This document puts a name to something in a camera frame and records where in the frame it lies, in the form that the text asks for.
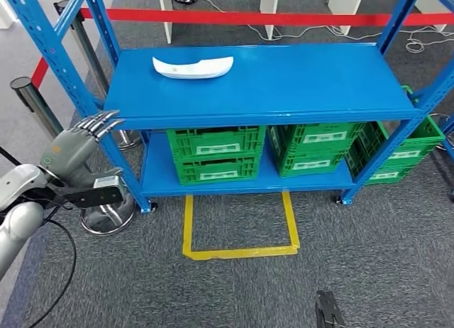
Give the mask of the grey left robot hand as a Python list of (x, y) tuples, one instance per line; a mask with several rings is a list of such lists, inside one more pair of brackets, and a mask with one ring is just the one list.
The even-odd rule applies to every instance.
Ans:
[(115, 167), (102, 173), (93, 173), (86, 161), (94, 153), (101, 139), (122, 124), (123, 119), (109, 121), (118, 110), (101, 111), (75, 123), (58, 134), (40, 158), (39, 166), (69, 187), (92, 187), (97, 179), (121, 175), (121, 168)]

